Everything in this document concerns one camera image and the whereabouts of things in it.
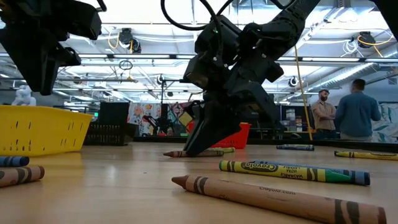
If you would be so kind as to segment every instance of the crayon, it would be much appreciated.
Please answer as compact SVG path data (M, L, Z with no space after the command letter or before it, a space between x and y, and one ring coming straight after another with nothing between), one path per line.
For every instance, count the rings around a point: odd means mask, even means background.
M224 153L232 153L235 152L235 148L234 147L226 147L226 148L220 148L220 147L216 147L216 148L208 148L206 149L207 151L223 151Z
M276 146L277 149L291 149L291 150L303 150L303 151L314 151L313 145L293 145L293 144L284 144L280 146Z
M365 203L240 184L197 175L173 177L185 190L322 223L387 223L384 208Z
M371 176L370 176L369 172L345 170L345 169L335 169L335 168L327 168L327 167L315 167L315 166L297 165L297 164L288 164L288 163L281 163L281 162L253 161L253 163L325 169L325 170L330 170L332 172L335 172L337 174L344 174L344 175L349 176L351 179L351 182L350 182L351 184L357 184L357 185L370 185L371 184Z
M222 171L240 172L244 174L267 175L272 177L284 177L318 182L338 183L351 182L347 175L337 174L330 170L314 169L295 166L280 166L273 164L255 164L252 162L220 161L219 168Z
M42 179L42 166L2 168L0 169L0 187L24 184Z
M170 157L189 157L187 155L187 152L185 151L172 151L172 152L166 152L163 153L164 156L170 156ZM210 156L223 156L224 152L223 151L203 151L194 157L210 157Z
M385 160L398 160L398 154L383 153L383 152L341 152L335 151L335 156L362 158L362 159L385 159Z
M29 157L0 156L0 167L21 167L29 164Z

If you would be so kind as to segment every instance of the blue crayon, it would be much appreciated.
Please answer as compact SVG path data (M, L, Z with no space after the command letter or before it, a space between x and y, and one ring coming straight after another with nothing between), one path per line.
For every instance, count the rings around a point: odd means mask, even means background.
M332 172L338 174L344 174L351 177L351 183L357 185L371 185L371 176L368 172L363 171L355 171L355 170L344 170L344 169L335 169L335 168L327 168L327 167L315 167L315 166L306 166L306 165L297 165L297 164L288 164L281 162L267 162L267 161L252 161L255 164L271 164L271 165L282 165L282 166L295 166L295 167L306 167L306 168L316 168L316 169L327 169Z
M29 164L29 157L0 156L0 167L21 167Z
M276 148L277 149L288 149L288 150L314 151L313 145L284 144L284 145L276 146Z

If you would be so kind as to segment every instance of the man in tan shirt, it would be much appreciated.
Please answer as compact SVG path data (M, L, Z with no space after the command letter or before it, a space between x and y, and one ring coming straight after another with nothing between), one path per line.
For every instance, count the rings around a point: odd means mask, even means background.
M335 139L336 127L333 122L336 115L336 108L327 103L329 96L328 90L319 91L319 100L312 105L312 115L315 121L315 129L317 130L317 139Z

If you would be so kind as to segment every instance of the man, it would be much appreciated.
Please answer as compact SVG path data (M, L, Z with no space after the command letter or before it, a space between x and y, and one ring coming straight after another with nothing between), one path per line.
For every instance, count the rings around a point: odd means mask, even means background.
M317 130L317 139L336 138L336 127L333 122L336 114L336 108L327 103L329 96L328 90L321 90L318 93L319 100L312 105L312 114L315 120L315 129Z
M373 121L380 121L379 105L365 95L365 80L354 80L351 94L343 97L337 107L336 122L340 124L340 137L352 141L371 141Z

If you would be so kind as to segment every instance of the jeans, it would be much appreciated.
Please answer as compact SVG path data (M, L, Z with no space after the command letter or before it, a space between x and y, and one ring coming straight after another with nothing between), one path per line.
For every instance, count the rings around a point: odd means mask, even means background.
M315 140L336 139L337 134L335 130L317 129Z

